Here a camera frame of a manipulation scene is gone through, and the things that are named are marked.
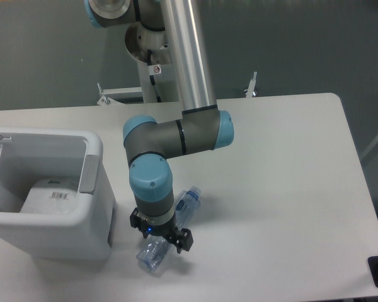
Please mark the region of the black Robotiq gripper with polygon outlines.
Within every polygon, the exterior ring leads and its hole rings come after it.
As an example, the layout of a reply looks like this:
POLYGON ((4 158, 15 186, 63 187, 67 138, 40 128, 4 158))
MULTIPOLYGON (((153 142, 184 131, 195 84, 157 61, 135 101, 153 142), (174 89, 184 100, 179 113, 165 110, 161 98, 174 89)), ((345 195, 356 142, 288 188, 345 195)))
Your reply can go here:
POLYGON ((182 251, 189 252, 193 245, 193 235, 191 230, 187 228, 178 229, 176 226, 176 214, 173 213, 170 218, 161 224, 151 223, 149 219, 145 219, 138 208, 134 208, 130 215, 130 226, 138 229, 144 239, 149 235, 155 237, 163 237, 170 244, 176 247, 176 251, 180 254, 182 251))

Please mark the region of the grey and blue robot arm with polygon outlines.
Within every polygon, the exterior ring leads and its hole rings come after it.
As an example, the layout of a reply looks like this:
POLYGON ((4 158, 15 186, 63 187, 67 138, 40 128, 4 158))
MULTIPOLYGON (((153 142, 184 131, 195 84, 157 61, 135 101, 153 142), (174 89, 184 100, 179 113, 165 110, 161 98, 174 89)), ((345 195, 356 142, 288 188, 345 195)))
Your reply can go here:
POLYGON ((136 208, 130 225, 190 250, 191 231, 174 209, 170 158, 215 150, 234 140, 227 111, 218 108, 196 1, 86 1, 98 28, 127 25, 125 47, 135 60, 146 103, 180 102, 181 118, 157 122, 139 115, 123 126, 123 146, 136 208))

